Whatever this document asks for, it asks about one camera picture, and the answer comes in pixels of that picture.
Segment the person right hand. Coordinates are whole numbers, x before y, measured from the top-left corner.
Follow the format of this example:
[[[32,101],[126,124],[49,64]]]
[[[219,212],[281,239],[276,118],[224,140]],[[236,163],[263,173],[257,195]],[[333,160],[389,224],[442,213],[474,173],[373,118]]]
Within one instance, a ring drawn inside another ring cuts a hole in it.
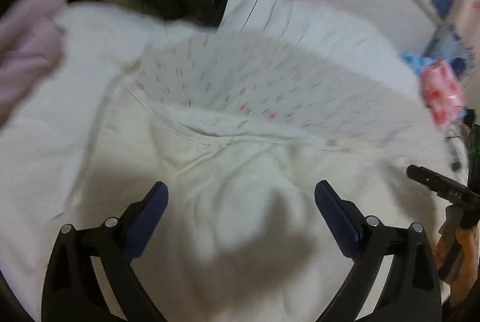
[[[448,248],[445,233],[447,223],[444,222],[439,229],[440,238],[437,245],[433,248],[433,260],[436,268],[441,268],[444,260],[448,256]],[[461,245],[463,257],[458,268],[455,279],[451,282],[450,297],[448,304],[451,307],[458,307],[465,301],[467,295],[473,289],[473,286],[479,278],[479,228],[456,229],[456,240]]]

